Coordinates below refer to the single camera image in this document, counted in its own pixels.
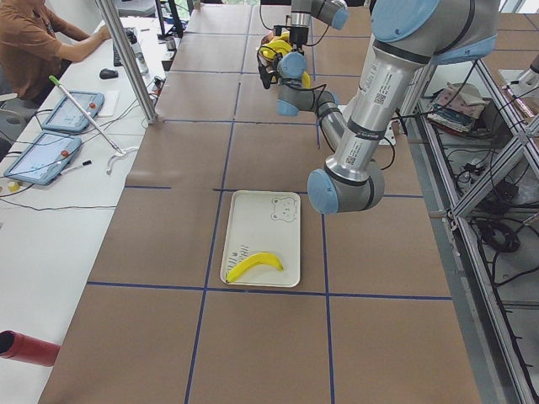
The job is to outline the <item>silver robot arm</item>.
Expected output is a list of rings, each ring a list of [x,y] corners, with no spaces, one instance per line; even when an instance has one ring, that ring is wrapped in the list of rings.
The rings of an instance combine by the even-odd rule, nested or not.
[[[372,156],[404,100],[415,72],[428,65],[475,61],[488,55],[497,37],[496,1],[378,1],[371,12],[371,57],[344,117],[328,90],[305,88],[311,18],[342,29],[349,17],[343,1],[294,1],[289,28],[292,51],[276,63],[279,114],[316,115],[334,153],[309,174],[312,207],[331,215],[368,210],[384,193],[384,178]]]
[[[342,29],[350,12],[345,1],[292,0],[289,39],[294,50],[307,44],[311,19],[323,22],[333,29]]]

